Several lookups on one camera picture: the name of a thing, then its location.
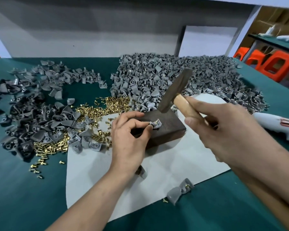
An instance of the fingernail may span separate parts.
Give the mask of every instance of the fingernail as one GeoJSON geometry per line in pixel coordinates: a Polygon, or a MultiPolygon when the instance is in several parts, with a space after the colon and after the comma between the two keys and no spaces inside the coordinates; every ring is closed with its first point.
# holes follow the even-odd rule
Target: fingernail
{"type": "Polygon", "coordinates": [[[184,120],[185,124],[187,124],[187,125],[192,124],[193,121],[194,121],[194,118],[192,118],[192,117],[187,117],[184,120]]]}

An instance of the forearm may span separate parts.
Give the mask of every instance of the forearm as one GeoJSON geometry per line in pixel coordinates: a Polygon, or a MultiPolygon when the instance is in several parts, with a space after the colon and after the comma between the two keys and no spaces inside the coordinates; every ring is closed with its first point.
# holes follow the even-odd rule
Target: forearm
{"type": "Polygon", "coordinates": [[[281,146],[258,152],[247,172],[266,184],[289,204],[289,152],[281,146]]]}
{"type": "Polygon", "coordinates": [[[110,169],[47,231],[103,230],[130,178],[110,169]]]}

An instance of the pile of brass screws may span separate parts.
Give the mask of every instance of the pile of brass screws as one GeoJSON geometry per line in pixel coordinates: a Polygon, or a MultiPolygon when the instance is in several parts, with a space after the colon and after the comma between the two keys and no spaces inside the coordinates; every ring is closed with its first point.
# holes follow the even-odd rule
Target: pile of brass screws
{"type": "MultiPolygon", "coordinates": [[[[99,127],[99,121],[101,121],[102,116],[108,115],[108,114],[113,114],[113,113],[120,113],[121,111],[129,111],[130,107],[128,106],[128,103],[130,99],[128,97],[119,97],[119,98],[114,98],[114,97],[106,97],[106,98],[99,98],[100,103],[95,100],[94,104],[96,107],[89,106],[87,103],[81,104],[80,107],[76,108],[76,112],[80,112],[81,115],[77,119],[77,121],[81,122],[85,120],[85,115],[87,115],[90,119],[94,120],[95,122],[90,124],[90,129],[92,130],[94,128],[99,127]],[[105,104],[106,108],[103,109],[99,107],[99,105],[105,104]]],[[[111,122],[113,121],[113,118],[108,118],[108,121],[105,123],[109,125],[108,129],[110,130],[112,125],[111,122]]],[[[99,142],[103,143],[106,145],[107,150],[112,146],[112,142],[109,139],[110,137],[110,131],[102,131],[102,130],[97,130],[97,133],[92,134],[92,139],[99,142]]],[[[57,152],[67,152],[68,150],[68,144],[67,141],[70,139],[68,136],[67,132],[64,133],[64,138],[57,142],[57,143],[38,143],[34,142],[34,148],[36,152],[36,156],[39,156],[40,158],[36,163],[31,165],[29,171],[40,174],[41,171],[38,171],[37,168],[41,165],[47,165],[46,160],[49,159],[49,155],[56,154],[57,152]]],[[[42,175],[37,176],[40,179],[43,179],[44,177],[42,175]]]]}

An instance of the hand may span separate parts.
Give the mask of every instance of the hand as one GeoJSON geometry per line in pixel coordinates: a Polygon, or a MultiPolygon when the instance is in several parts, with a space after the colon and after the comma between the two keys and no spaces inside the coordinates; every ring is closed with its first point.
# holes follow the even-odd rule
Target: hand
{"type": "Polygon", "coordinates": [[[121,113],[112,122],[112,162],[111,169],[119,173],[133,175],[144,159],[145,148],[151,137],[153,127],[149,122],[141,122],[134,117],[142,117],[144,113],[132,111],[121,113]],[[131,129],[145,128],[139,138],[131,135],[131,129]]]}
{"type": "Polygon", "coordinates": [[[228,165],[246,169],[260,164],[260,159],[272,158],[274,152],[285,151],[242,106],[209,104],[193,97],[186,100],[195,110],[208,115],[205,119],[211,126],[218,124],[214,130],[204,122],[185,118],[204,146],[228,165]]]}

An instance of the brown block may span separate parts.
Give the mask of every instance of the brown block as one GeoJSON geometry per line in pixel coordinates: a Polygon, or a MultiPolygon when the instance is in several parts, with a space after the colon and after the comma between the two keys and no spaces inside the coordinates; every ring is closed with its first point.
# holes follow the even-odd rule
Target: brown block
{"type": "MultiPolygon", "coordinates": [[[[159,129],[152,130],[152,136],[148,141],[147,149],[179,139],[183,137],[186,132],[186,127],[171,109],[166,113],[161,113],[158,110],[146,112],[142,118],[137,119],[143,122],[154,122],[159,119],[162,123],[159,129]]],[[[142,132],[143,129],[139,128],[131,130],[131,134],[135,136],[135,138],[139,137],[142,132]]]]}

